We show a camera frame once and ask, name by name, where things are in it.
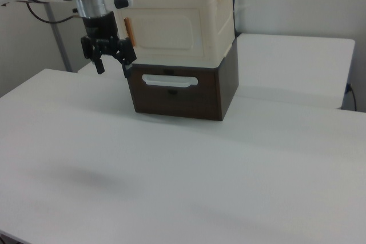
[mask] crate handle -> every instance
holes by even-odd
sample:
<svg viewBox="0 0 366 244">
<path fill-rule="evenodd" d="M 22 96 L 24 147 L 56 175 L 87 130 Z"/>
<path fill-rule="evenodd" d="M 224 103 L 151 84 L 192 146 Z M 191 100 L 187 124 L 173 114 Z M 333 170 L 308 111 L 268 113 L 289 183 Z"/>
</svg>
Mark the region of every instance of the crate handle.
<svg viewBox="0 0 366 244">
<path fill-rule="evenodd" d="M 149 86 L 188 88 L 198 84 L 195 77 L 177 77 L 173 75 L 144 74 L 142 80 Z"/>
</svg>

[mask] table surface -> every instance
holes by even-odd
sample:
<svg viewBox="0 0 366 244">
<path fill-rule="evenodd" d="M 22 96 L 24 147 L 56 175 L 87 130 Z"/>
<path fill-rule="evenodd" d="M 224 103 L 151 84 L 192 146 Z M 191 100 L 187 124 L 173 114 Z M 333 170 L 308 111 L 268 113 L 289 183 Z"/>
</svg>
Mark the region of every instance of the table surface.
<svg viewBox="0 0 366 244">
<path fill-rule="evenodd" d="M 45 70 L 0 99 L 0 232 L 24 243 L 366 243 L 366 114 L 235 96 L 137 114 Z"/>
<path fill-rule="evenodd" d="M 350 39 L 241 34 L 237 95 L 337 109 L 342 106 L 355 42 Z M 102 58 L 101 76 L 122 79 L 121 65 Z M 80 74 L 97 76 L 90 63 Z"/>
</svg>

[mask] black cable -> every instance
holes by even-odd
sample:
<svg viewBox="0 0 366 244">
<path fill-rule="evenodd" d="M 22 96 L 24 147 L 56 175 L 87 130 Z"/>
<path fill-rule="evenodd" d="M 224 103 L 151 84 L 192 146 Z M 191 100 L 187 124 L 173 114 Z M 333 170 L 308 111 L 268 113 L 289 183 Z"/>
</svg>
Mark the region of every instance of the black cable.
<svg viewBox="0 0 366 244">
<path fill-rule="evenodd" d="M 349 91 L 352 93 L 353 103 L 355 104 L 355 111 L 357 111 L 356 96 L 355 96 L 355 92 L 353 91 L 352 86 L 349 87 Z"/>
<path fill-rule="evenodd" d="M 28 7 L 28 10 L 29 10 L 29 12 L 36 18 L 36 19 L 38 19 L 39 21 L 42 21 L 43 23 L 47 23 L 47 24 L 59 24 L 59 23 L 63 23 L 63 22 L 66 22 L 66 21 L 68 21 L 68 20 L 70 20 L 70 19 L 73 19 L 75 16 L 71 16 L 71 17 L 67 17 L 67 18 L 65 18 L 65 19 L 63 19 L 63 20 L 60 20 L 60 21 L 47 21 L 47 20 L 44 20 L 44 19 L 42 19 L 42 18 L 40 18 L 39 16 L 37 16 L 34 12 L 33 12 L 33 10 L 31 9 L 31 7 L 30 7 L 30 5 L 29 5 L 29 2 L 27 2 L 27 7 Z"/>
</svg>

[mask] cream plastic crate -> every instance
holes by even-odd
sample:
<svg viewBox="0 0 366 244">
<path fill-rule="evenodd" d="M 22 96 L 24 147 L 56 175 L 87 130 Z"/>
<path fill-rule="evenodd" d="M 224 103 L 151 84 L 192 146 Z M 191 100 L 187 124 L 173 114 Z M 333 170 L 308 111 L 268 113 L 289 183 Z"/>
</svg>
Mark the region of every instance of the cream plastic crate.
<svg viewBox="0 0 366 244">
<path fill-rule="evenodd" d="M 123 37 L 125 18 L 139 64 L 216 68 L 234 40 L 232 0 L 133 0 L 116 12 Z"/>
</svg>

